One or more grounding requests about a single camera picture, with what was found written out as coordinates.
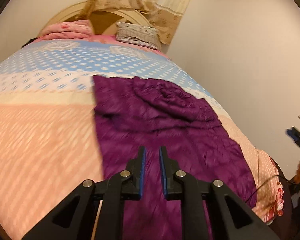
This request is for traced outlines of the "striped grey pillow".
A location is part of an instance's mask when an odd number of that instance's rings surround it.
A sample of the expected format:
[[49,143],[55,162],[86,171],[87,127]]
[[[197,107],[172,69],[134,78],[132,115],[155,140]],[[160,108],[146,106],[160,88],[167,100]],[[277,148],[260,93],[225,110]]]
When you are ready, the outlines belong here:
[[161,50],[159,32],[156,28],[126,22],[116,22],[116,39],[155,50]]

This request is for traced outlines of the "polka dot bedspread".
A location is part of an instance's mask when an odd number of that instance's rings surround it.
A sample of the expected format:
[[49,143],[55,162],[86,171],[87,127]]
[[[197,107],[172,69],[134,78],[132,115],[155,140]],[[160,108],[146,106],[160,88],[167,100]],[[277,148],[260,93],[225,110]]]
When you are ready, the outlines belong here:
[[93,77],[161,79],[206,100],[252,172],[253,211],[283,215],[283,186],[223,107],[163,53],[112,36],[35,41],[0,63],[0,225],[21,239],[81,181],[104,177],[93,111]]

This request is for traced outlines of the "cream round headboard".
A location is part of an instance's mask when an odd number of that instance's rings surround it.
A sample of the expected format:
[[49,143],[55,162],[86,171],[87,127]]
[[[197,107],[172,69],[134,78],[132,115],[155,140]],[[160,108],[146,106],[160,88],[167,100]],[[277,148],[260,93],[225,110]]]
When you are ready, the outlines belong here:
[[[83,8],[83,2],[72,5],[51,18],[45,27],[55,23],[76,21],[76,16],[79,15]],[[132,9],[94,9],[88,20],[90,21],[94,34],[97,35],[115,35],[117,31],[116,22],[127,22],[148,27],[151,26],[142,13]]]

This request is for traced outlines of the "pink folded blanket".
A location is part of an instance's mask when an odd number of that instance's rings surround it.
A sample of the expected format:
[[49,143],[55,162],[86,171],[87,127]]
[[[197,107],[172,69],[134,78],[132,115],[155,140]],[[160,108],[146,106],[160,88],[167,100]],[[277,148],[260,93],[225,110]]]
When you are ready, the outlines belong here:
[[61,22],[48,25],[38,35],[39,40],[81,39],[91,38],[94,35],[89,20]]

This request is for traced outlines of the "purple down jacket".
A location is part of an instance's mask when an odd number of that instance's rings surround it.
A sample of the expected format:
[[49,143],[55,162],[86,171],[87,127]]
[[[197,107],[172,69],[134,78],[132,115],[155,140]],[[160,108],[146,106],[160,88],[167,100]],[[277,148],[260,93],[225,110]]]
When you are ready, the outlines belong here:
[[146,149],[140,201],[125,203],[124,239],[181,239],[178,201],[167,201],[161,185],[159,149],[203,181],[220,179],[249,207],[257,197],[241,147],[204,99],[161,79],[93,77],[95,127],[105,178],[122,171]]

